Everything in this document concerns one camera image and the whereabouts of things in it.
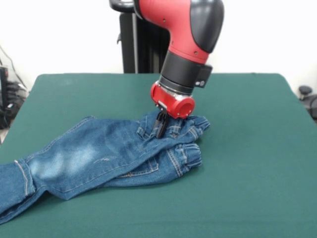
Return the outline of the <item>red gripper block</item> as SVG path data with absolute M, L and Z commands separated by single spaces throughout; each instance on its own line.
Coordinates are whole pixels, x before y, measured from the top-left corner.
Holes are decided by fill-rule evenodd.
M 159 126 L 156 135 L 157 138 L 164 136 L 168 126 L 169 116 L 174 119 L 185 119 L 193 112 L 195 107 L 195 101 L 192 96 L 171 92 L 159 85 L 158 82 L 155 82 L 151 86 L 150 95 L 154 103 L 168 113 L 164 114 L 164 111 L 160 111 L 156 117 L 153 129 Z

